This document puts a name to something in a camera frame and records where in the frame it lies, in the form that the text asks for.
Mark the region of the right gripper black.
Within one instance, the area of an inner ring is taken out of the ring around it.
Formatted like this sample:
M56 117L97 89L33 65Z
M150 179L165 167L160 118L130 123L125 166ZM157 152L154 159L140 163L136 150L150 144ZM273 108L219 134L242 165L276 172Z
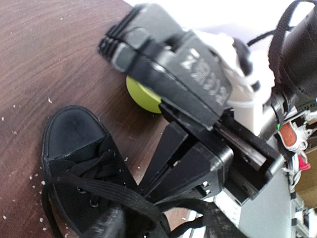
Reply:
M284 158L234 120L227 109L208 131L167 103L159 108L171 122L161 135L138 192L153 203L206 198L225 191L240 205L254 200L281 169ZM168 162L189 135L196 143L170 171Z

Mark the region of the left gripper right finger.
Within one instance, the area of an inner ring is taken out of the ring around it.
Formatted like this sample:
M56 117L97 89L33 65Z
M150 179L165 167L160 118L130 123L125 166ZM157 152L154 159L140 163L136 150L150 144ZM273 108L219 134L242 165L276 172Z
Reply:
M205 238L247 238L218 208L208 209L203 215Z

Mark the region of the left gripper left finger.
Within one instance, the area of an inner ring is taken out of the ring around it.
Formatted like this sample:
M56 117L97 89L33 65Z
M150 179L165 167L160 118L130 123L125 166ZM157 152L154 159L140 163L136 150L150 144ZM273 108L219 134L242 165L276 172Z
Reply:
M87 238L123 238L125 236L125 214L121 207L110 207L86 231Z

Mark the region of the upturned shoe orange sole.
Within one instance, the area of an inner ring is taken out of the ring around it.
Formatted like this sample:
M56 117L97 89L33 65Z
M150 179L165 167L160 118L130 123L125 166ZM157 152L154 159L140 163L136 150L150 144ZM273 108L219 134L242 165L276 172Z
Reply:
M43 137L42 205L55 237L62 237L52 208L81 238L110 207L125 214L124 238L176 238L205 227L211 204L180 199L155 205L137 193L108 130L85 107L68 106L51 117Z

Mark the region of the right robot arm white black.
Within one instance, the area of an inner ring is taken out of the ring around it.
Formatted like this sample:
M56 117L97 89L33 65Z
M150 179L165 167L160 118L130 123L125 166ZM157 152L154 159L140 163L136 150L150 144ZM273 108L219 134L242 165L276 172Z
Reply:
M250 62L240 41L212 43L184 31L157 4L135 8L144 34L134 77L161 96L169 126L140 183L152 202L193 189L218 194L228 189L240 202L254 199L282 166L282 157L267 144L277 124L301 97L317 93L317 12L312 10L286 37L286 10L265 57L280 84L264 99L265 63Z

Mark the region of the lime green bowl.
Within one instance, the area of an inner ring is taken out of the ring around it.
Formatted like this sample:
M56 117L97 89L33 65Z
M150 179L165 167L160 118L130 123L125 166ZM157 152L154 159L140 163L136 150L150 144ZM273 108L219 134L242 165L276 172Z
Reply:
M126 76L126 87L131 98L138 106L148 112L161 114L159 109L161 98L157 94L142 86L130 76Z

